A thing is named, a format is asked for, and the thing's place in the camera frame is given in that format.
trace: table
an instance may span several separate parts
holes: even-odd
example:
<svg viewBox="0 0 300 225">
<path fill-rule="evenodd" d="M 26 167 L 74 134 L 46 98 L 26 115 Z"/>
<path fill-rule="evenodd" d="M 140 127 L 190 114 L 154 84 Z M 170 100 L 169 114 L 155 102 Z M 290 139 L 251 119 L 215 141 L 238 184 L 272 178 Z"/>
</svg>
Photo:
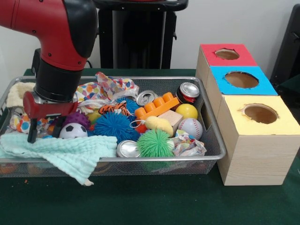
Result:
<svg viewBox="0 0 300 225">
<path fill-rule="evenodd" d="M 116 76 L 195 75 L 195 70 L 185 69 L 86 69 L 84 75 L 96 71 Z M 82 187 L 69 177 L 0 179 L 1 225 L 291 225 L 300 220 L 298 157 L 282 186 L 224 187 L 217 166 L 208 175 L 91 180 L 94 186 Z"/>
</svg>

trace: white wall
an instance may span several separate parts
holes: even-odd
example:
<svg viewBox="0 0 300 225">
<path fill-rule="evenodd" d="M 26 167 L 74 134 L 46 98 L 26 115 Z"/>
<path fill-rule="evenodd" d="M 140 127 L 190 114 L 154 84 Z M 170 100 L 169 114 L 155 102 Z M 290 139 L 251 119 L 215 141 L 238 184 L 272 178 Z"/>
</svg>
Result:
<svg viewBox="0 0 300 225">
<path fill-rule="evenodd" d="M 190 0 L 177 12 L 172 68 L 195 68 L 200 43 L 244 43 L 270 76 L 293 5 L 299 0 Z M 35 37 L 0 27 L 0 95 L 31 67 Z M 96 40 L 90 58 L 100 67 Z"/>
<path fill-rule="evenodd" d="M 200 43 L 243 43 L 271 76 L 292 8 L 299 0 L 190 0 L 177 12 L 172 68 L 195 68 Z"/>
</svg>

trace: green spiky ball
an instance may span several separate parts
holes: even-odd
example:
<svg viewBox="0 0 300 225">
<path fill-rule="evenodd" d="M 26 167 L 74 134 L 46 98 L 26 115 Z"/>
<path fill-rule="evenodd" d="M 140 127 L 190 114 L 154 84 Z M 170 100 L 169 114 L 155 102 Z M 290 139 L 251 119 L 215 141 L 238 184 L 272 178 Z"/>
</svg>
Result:
<svg viewBox="0 0 300 225">
<path fill-rule="evenodd" d="M 169 135 L 162 130 L 147 131 L 137 141 L 141 157 L 173 157 L 168 138 Z"/>
</svg>

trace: blue square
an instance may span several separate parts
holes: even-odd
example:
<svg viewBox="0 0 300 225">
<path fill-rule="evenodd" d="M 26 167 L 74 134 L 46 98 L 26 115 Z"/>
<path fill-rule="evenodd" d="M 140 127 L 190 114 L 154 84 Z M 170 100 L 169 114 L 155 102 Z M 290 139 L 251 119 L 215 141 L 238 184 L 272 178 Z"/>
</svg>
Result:
<svg viewBox="0 0 300 225">
<path fill-rule="evenodd" d="M 278 95 L 259 67 L 210 67 L 224 95 Z M 238 79 L 234 86 L 228 80 Z M 240 87 L 240 83 L 251 87 Z"/>
</svg>

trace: yellow square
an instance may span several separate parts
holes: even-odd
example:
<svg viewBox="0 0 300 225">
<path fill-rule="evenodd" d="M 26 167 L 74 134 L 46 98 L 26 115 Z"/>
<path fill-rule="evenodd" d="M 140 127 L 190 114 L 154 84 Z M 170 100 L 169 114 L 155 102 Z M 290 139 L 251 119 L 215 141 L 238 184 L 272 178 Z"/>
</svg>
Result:
<svg viewBox="0 0 300 225">
<path fill-rule="evenodd" d="M 280 96 L 223 97 L 239 135 L 300 135 L 299 124 Z"/>
</svg>

